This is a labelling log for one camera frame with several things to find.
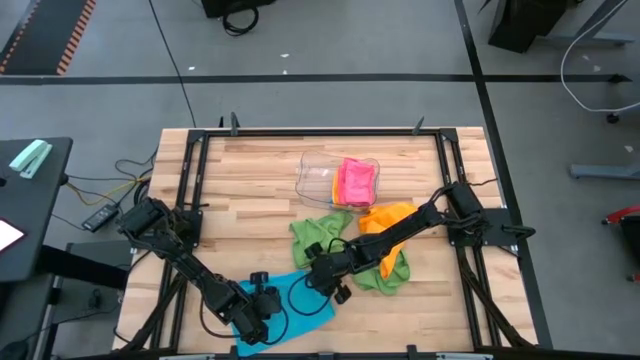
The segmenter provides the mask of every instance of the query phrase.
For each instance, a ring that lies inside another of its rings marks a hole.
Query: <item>orange cloth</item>
[[[363,234],[380,233],[391,225],[394,225],[398,221],[414,213],[416,210],[418,209],[415,206],[407,203],[374,206],[369,209],[369,213],[367,215],[360,218],[360,232]],[[403,247],[404,242],[394,246],[389,255],[382,259],[382,262],[380,263],[380,275],[383,279],[386,279],[391,275],[393,267],[396,264],[396,257]]]
[[[340,202],[340,197],[338,196],[339,177],[340,171],[336,171],[336,174],[333,176],[333,186],[331,186],[331,202],[334,204],[338,204]]]

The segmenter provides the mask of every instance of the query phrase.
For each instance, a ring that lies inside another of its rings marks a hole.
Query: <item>green cloth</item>
[[[396,264],[388,278],[383,279],[380,275],[380,268],[376,266],[353,275],[353,282],[362,290],[378,289],[385,295],[395,295],[398,287],[409,281],[410,273],[407,256],[404,254],[404,250],[400,250],[396,257]]]
[[[351,214],[341,211],[327,215],[320,220],[306,219],[304,221],[292,222],[289,229],[293,232],[293,262],[298,269],[311,265],[311,260],[307,258],[304,249],[318,242],[323,251],[327,251],[329,243],[334,238],[339,238],[342,231],[353,220]],[[342,251],[344,245],[340,241],[331,244],[333,251]]]
[[[293,232],[293,261],[298,269],[311,265],[304,250],[311,244],[318,242],[324,251],[327,251],[329,243],[334,238],[339,238],[342,231],[349,225],[353,216],[347,212],[337,212],[327,215],[319,220],[306,219],[295,221],[289,227]],[[344,245],[340,241],[334,241],[331,251],[342,251]],[[362,290],[378,289],[384,295],[395,295],[397,288],[409,281],[409,263],[404,251],[400,251],[396,258],[393,272],[388,279],[380,275],[379,267],[369,269],[353,276],[353,282]]]

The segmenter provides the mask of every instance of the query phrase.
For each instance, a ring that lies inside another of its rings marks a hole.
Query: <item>red object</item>
[[[616,212],[614,212],[613,214],[607,215],[607,217],[605,218],[605,220],[607,220],[607,222],[609,224],[619,224],[620,223],[620,219],[622,219],[623,217],[629,215],[629,214],[633,214],[636,212],[640,212],[640,205],[635,205],[635,206],[629,206],[628,208],[624,208],[622,210],[618,210]]]

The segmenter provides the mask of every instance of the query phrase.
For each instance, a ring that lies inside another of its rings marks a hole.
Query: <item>black table leg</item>
[[[47,245],[43,245],[40,250],[38,270],[114,289],[124,289],[127,285],[125,270]]]

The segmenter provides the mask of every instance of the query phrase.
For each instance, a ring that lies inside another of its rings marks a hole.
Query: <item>white cable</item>
[[[573,92],[571,92],[571,90],[569,89],[567,84],[564,82],[564,63],[567,60],[567,55],[569,55],[569,52],[571,51],[573,46],[578,41],[580,41],[585,35],[590,33],[591,30],[595,29],[598,25],[602,24],[604,21],[607,21],[622,5],[626,4],[627,1],[628,0],[624,0],[620,4],[616,5],[607,15],[605,15],[602,19],[600,19],[592,27],[590,27],[588,30],[586,30],[585,32],[580,34],[580,36],[578,36],[575,40],[573,40],[571,45],[569,45],[569,48],[567,49],[567,52],[565,52],[564,56],[562,57],[562,63],[560,64],[560,80],[562,81],[562,86],[564,86],[565,90],[567,90],[567,92],[569,93],[569,95],[571,95],[573,100],[575,100],[578,103],[578,105],[580,105],[580,107],[582,107],[583,109],[585,109],[587,111],[590,111],[590,112],[613,112],[613,113],[616,113],[616,112],[620,112],[620,111],[629,110],[631,108],[634,108],[634,107],[640,105],[640,102],[638,102],[638,103],[635,103],[633,105],[625,106],[625,107],[622,107],[622,108],[619,108],[619,109],[592,109],[592,108],[586,106],[585,104],[583,104],[580,100],[578,100],[578,98],[575,96],[575,94]]]

